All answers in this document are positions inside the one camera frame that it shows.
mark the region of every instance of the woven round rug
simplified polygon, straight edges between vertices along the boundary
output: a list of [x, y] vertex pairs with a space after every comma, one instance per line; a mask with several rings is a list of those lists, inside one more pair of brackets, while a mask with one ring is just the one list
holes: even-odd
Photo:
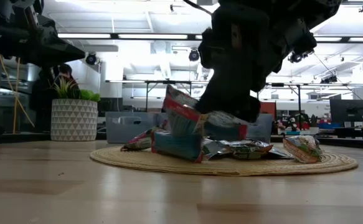
[[144, 151], [121, 152], [120, 147], [93, 151], [90, 157], [98, 162], [129, 169], [168, 172], [175, 174], [253, 176], [325, 174], [356, 168], [355, 159], [342, 154], [325, 153], [315, 164], [303, 164], [292, 159], [250, 160], [220, 159], [200, 164], [179, 158]]

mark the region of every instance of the white planter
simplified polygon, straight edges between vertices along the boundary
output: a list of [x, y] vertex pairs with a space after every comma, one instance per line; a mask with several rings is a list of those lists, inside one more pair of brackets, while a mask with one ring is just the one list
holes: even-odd
[[52, 101], [51, 140], [94, 141], [97, 136], [97, 103], [89, 100]]

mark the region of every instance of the wooden floor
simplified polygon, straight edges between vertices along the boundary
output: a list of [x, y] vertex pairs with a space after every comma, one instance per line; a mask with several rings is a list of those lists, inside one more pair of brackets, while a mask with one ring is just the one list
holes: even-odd
[[363, 223], [359, 168], [326, 175], [212, 177], [110, 167], [106, 142], [0, 145], [0, 223]]

